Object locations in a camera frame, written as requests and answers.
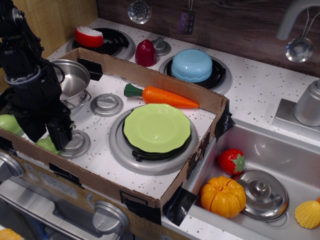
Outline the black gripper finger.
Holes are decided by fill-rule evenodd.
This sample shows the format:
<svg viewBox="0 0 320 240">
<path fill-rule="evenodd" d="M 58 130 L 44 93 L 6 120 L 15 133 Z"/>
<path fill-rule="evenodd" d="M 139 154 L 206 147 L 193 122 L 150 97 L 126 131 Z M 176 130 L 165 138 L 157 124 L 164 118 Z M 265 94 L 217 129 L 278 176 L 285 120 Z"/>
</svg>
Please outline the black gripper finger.
<svg viewBox="0 0 320 240">
<path fill-rule="evenodd" d="M 72 140 L 71 119 L 51 119 L 46 127 L 53 145 L 57 151 L 63 150 Z"/>
<path fill-rule="evenodd" d="M 19 126 L 33 142 L 37 142 L 46 132 L 46 125 L 37 119 L 31 117 L 16 118 Z"/>
</svg>

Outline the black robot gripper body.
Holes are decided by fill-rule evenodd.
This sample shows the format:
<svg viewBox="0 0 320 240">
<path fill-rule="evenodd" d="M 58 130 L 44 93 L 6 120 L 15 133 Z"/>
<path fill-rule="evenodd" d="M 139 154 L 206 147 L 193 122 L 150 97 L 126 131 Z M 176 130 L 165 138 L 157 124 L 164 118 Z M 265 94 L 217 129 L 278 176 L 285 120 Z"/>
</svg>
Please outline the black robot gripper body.
<svg viewBox="0 0 320 240">
<path fill-rule="evenodd" d="M 36 66 L 27 75 L 6 75 L 10 88 L 4 100 L 15 118 L 32 118 L 47 124 L 50 120 L 70 120 L 71 111 L 61 102 L 62 89 L 54 66 Z"/>
</svg>

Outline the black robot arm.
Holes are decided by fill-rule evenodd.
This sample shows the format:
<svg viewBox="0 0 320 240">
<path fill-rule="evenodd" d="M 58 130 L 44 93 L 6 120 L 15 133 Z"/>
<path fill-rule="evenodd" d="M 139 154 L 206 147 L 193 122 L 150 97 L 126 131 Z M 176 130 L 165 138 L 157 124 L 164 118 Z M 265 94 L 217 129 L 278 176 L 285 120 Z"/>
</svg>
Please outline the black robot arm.
<svg viewBox="0 0 320 240">
<path fill-rule="evenodd" d="M 57 150 L 72 140 L 71 111 L 60 100 L 58 66 L 42 58 L 41 40 L 11 0 L 0 2 L 0 66 L 9 87 L 0 94 L 24 133 L 37 142 L 49 133 Z"/>
</svg>

